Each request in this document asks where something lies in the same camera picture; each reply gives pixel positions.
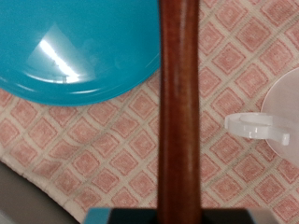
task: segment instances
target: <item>wooden pole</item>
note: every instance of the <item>wooden pole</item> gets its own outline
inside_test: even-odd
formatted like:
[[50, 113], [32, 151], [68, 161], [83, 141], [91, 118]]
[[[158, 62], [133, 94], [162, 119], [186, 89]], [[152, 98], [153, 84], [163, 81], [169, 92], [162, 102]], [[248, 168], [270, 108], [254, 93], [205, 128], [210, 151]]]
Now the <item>wooden pole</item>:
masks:
[[201, 222], [198, 0], [161, 0], [160, 224]]

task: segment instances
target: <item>white handle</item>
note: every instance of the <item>white handle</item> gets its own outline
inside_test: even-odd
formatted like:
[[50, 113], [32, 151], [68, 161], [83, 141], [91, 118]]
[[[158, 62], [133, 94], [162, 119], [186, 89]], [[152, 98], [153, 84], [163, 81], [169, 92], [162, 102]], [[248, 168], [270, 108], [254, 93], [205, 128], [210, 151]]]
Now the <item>white handle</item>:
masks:
[[290, 143], [290, 134], [273, 126], [273, 116], [265, 113], [238, 113], [225, 118], [229, 133], [254, 139], [272, 139], [283, 146]]

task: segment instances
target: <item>round lid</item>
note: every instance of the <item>round lid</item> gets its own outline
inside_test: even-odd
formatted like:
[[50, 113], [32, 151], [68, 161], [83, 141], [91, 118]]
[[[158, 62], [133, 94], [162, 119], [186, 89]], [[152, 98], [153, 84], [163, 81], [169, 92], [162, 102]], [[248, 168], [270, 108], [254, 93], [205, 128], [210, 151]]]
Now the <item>round lid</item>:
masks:
[[156, 0], [1, 0], [0, 88], [48, 105], [120, 95], [160, 66]]
[[283, 146], [267, 139], [268, 145], [281, 157], [299, 166], [299, 68], [279, 79], [264, 98], [262, 113], [273, 117], [276, 128], [290, 135]]

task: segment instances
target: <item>fabric tablecloth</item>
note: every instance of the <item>fabric tablecloth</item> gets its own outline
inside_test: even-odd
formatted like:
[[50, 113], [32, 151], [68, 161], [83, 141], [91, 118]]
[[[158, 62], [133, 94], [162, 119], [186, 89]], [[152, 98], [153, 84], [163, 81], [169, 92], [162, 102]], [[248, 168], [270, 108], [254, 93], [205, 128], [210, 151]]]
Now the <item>fabric tablecloth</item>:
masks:
[[[204, 207], [266, 207], [299, 222], [299, 169], [263, 140], [232, 136], [224, 117], [260, 111], [298, 66], [299, 1], [200, 2]], [[159, 71], [96, 105], [56, 107], [0, 90], [0, 158], [78, 221], [92, 206], [155, 207]]]

